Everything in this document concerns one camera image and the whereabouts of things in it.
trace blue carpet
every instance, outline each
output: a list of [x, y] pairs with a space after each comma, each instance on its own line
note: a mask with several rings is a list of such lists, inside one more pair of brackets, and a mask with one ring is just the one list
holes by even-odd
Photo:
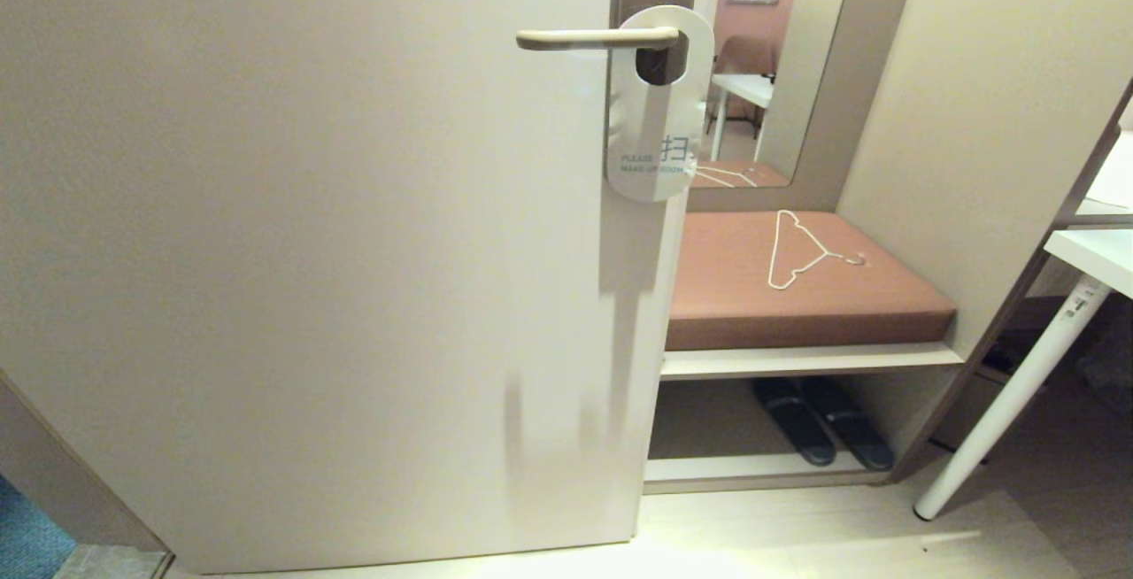
[[75, 540], [0, 477], [0, 579], [51, 579]]

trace lever handle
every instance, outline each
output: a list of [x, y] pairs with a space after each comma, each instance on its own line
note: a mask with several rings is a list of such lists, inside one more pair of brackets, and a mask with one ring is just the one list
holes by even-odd
[[672, 26], [611, 27], [606, 31], [519, 31], [516, 43], [526, 51], [607, 51], [613, 48], [672, 46], [680, 39]]

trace table leg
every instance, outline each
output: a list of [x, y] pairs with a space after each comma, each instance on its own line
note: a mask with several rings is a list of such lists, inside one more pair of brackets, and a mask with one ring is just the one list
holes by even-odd
[[988, 454], [991, 446], [995, 446], [1022, 412], [1026, 402], [1042, 386], [1047, 376], [1085, 329], [1093, 314], [1097, 314], [1098, 307], [1107, 296], [1109, 296], [1108, 286], [1088, 275], [1079, 279], [1073, 293], [1070, 293], [1055, 320], [1047, 325], [1034, 349], [1031, 349], [1023, 364], [1011, 376], [1011, 381], [999, 392], [995, 402], [991, 402], [991, 407], [977, 423], [976, 428], [968, 434], [968, 438], [960, 445], [960, 450], [952, 457], [930, 489], [913, 505], [913, 511], [919, 518], [930, 520], [939, 513], [952, 494], [968, 479], [968, 475], [979, 466], [980, 460]]
[[712, 157], [719, 160], [719, 146], [724, 143], [724, 127], [727, 124], [727, 91], [721, 87], [716, 102], [716, 134], [712, 136]]

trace desk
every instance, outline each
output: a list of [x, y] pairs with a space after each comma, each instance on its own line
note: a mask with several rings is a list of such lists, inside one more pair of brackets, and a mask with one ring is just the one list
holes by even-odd
[[930, 520], [968, 479], [991, 446], [1039, 390], [1070, 346], [1098, 312], [1110, 289], [1133, 298], [1133, 229], [1073, 229], [1053, 232], [1043, 249], [1082, 271], [1074, 291], [1042, 332], [999, 397], [988, 408], [913, 511]]
[[767, 108], [772, 103], [774, 84], [764, 75], [712, 75], [712, 83], [719, 87], [716, 107], [716, 134], [712, 139], [712, 160], [719, 159], [719, 146], [724, 141], [724, 122], [727, 120], [727, 97], [736, 95], [742, 100]]

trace mirror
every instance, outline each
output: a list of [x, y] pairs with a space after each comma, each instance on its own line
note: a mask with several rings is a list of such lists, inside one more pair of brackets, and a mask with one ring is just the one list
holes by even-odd
[[718, 0], [716, 61], [693, 188], [794, 176], [842, 0]]

